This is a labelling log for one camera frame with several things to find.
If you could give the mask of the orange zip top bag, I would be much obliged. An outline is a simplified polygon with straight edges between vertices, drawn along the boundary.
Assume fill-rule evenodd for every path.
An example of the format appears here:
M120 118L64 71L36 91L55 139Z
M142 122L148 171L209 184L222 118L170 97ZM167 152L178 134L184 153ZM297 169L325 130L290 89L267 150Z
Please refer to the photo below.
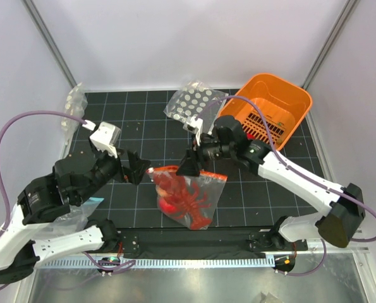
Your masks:
M227 181L227 176L201 171L198 177L177 175L177 166L149 168L155 184L157 207L171 220L190 230L206 230Z

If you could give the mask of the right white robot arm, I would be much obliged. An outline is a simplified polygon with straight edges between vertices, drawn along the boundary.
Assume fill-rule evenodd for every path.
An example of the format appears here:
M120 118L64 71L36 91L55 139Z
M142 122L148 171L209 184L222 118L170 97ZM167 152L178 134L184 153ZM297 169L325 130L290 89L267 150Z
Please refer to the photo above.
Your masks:
M327 181L291 162L270 145L248 139L240 122L233 116L215 120L212 134L203 133L203 121L189 117L184 129L194 134L177 170L178 175L197 177L211 160L231 159L241 169L275 182L306 201L315 213L300 217L283 216L270 231L270 243L284 250L292 242L321 238L345 248L365 218L365 211L343 198L346 194L362 201L361 189L351 183L344 187Z

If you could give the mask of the toy peach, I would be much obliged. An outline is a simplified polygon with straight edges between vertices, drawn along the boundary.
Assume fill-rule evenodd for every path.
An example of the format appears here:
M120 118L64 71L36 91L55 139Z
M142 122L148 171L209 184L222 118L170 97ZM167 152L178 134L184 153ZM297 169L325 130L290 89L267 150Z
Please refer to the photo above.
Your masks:
M168 196L170 195L166 190L162 189L162 188L159 187L159 186L156 186L156 187L155 187L155 190L156 190L157 194L158 194L160 197L162 197L162 198L168 197Z

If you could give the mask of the red toy apple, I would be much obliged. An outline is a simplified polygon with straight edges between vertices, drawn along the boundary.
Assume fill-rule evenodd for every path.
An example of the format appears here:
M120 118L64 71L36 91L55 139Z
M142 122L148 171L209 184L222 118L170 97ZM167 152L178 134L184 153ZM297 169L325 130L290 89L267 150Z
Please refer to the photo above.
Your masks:
M166 215L172 215L178 211L175 206L169 204L164 200L159 201L159 209Z

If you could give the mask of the red toy lobster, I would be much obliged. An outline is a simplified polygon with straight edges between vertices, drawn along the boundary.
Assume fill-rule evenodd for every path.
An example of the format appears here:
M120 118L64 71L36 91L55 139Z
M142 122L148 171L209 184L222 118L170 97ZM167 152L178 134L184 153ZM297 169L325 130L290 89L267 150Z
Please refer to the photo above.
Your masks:
M211 204L208 202L207 194L201 193L197 182L176 175L175 166L150 169L149 174L155 186L161 187L170 194L165 198L157 195L157 207L159 208L159 201L164 200L178 210L172 215L164 213L168 218L190 230L206 229L212 223L212 219L202 211L210 208Z

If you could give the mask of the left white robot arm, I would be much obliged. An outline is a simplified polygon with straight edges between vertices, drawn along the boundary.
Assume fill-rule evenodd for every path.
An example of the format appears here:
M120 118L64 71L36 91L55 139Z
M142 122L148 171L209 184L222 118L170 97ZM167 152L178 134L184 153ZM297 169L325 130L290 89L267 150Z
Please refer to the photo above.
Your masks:
M81 206L110 180L138 185L149 160L128 151L128 165L108 152L78 153L58 160L52 173L34 179L18 196L9 225L0 230L0 285L20 281L34 269L70 254L115 251L120 237L108 219L53 239L35 239L55 219Z

